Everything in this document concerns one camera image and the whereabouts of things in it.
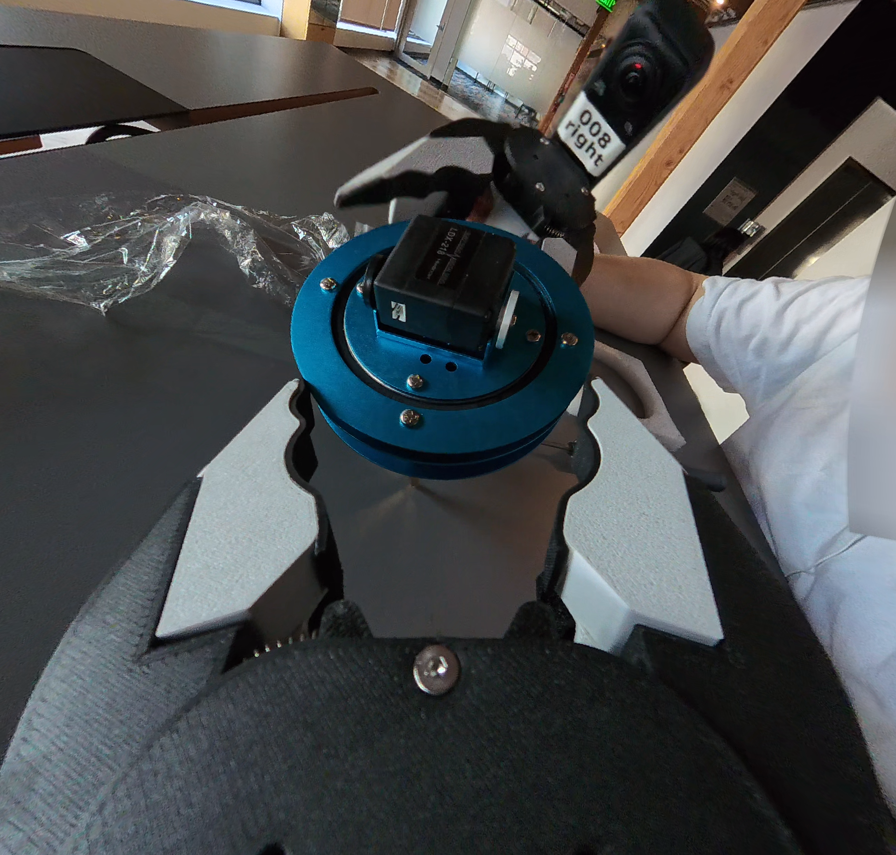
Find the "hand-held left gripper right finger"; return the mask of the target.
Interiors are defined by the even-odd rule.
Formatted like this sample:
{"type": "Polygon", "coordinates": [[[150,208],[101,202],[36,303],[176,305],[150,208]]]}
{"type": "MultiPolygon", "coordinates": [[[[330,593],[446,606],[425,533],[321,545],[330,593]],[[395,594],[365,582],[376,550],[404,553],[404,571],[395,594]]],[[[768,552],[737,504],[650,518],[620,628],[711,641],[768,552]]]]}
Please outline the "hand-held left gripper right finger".
{"type": "Polygon", "coordinates": [[[545,578],[573,640],[621,653],[634,627],[699,645],[724,637],[678,461],[603,380],[581,395],[574,468],[545,578]]]}

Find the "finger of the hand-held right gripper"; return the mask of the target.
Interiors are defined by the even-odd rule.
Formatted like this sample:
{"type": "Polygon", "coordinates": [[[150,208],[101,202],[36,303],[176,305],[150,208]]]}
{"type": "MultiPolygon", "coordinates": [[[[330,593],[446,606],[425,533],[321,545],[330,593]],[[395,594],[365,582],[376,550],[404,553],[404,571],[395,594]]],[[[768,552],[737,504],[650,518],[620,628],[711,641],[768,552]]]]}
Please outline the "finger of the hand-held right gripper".
{"type": "Polygon", "coordinates": [[[427,177],[427,186],[421,215],[487,222],[496,206],[491,174],[474,174],[466,169],[440,169],[427,177]]]}
{"type": "Polygon", "coordinates": [[[446,123],[343,183],[334,205],[349,209],[423,200],[427,177],[440,169],[466,169],[492,179],[503,144],[503,123],[446,123]]]}

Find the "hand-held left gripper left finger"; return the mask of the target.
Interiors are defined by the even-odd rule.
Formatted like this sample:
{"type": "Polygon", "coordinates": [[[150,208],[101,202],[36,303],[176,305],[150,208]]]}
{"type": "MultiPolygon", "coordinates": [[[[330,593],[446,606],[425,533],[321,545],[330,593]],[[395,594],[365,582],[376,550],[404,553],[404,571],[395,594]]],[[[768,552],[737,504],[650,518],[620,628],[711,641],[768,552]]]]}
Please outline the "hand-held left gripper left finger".
{"type": "Polygon", "coordinates": [[[289,381],[199,475],[156,627],[158,639],[247,622],[263,642],[309,632],[338,595],[338,557],[318,493],[310,394],[289,381]]]}

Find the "blue robot arm base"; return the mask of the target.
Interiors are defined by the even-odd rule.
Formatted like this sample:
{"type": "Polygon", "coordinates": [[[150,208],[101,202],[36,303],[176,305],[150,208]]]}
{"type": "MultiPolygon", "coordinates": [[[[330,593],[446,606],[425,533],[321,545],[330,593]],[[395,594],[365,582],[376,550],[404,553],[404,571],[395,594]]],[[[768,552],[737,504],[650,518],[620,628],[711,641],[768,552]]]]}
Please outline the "blue robot arm base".
{"type": "Polygon", "coordinates": [[[585,383],[574,280],[494,227],[420,215],[345,243],[303,284],[291,341],[330,426],[394,472],[454,480],[516,462],[585,383]]]}

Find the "person's right forearm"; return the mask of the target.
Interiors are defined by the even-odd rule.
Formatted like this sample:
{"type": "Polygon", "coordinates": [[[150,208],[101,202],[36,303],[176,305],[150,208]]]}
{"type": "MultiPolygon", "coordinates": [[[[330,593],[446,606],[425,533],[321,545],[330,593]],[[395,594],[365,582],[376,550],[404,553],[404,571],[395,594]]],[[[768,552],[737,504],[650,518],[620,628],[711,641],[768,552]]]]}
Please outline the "person's right forearm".
{"type": "Polygon", "coordinates": [[[649,257],[596,253],[581,292],[596,328],[691,363],[686,324],[707,279],[649,257]]]}

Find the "dark backpack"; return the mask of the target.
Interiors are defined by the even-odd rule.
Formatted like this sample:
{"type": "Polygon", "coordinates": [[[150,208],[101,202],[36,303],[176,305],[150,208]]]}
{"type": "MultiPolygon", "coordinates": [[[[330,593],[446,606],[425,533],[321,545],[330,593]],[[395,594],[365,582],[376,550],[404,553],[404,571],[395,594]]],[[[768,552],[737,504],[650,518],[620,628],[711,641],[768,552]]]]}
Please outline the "dark backpack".
{"type": "Polygon", "coordinates": [[[669,247],[656,259],[681,267],[695,274],[720,276],[725,260],[747,241],[747,236],[734,227],[725,227],[702,242],[685,237],[669,247]]]}

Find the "person's white shirt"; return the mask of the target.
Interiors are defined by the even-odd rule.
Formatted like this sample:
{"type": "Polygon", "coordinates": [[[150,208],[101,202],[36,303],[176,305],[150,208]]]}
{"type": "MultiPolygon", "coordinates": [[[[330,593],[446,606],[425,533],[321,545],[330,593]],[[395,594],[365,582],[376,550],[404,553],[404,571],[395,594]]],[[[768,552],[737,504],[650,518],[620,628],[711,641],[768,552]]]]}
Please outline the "person's white shirt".
{"type": "Polygon", "coordinates": [[[895,544],[848,529],[849,389],[868,278],[708,278],[686,338],[740,395],[724,448],[895,794],[895,544]]]}

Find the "wooden pillar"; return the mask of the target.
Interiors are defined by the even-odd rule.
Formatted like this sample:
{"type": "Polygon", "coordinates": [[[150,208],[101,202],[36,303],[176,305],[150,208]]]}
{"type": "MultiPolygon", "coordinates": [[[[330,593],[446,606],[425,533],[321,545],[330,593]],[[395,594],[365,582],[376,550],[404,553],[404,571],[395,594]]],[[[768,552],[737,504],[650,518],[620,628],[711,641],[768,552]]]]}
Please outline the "wooden pillar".
{"type": "Polygon", "coordinates": [[[706,75],[658,131],[605,215],[625,234],[807,0],[754,0],[706,75]]]}

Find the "crumpled clear plastic wrap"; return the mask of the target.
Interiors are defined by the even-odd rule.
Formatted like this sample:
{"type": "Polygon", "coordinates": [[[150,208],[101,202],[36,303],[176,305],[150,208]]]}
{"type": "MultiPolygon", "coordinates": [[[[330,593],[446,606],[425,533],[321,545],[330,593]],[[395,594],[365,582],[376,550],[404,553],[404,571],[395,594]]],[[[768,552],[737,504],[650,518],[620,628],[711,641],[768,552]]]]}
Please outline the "crumpled clear plastic wrap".
{"type": "Polygon", "coordinates": [[[198,236],[222,247],[252,287],[287,306],[350,240],[329,212],[277,215],[196,194],[28,201],[2,209],[1,283],[106,313],[150,292],[198,236]]]}

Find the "framed wall sign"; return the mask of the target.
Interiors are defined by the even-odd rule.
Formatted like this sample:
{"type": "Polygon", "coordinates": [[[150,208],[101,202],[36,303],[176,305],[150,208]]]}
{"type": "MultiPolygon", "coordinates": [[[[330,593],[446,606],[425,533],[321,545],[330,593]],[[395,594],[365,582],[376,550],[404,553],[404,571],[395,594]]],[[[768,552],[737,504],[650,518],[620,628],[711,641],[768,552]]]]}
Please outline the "framed wall sign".
{"type": "Polygon", "coordinates": [[[755,188],[733,177],[702,213],[719,226],[730,226],[756,195],[755,188]]]}

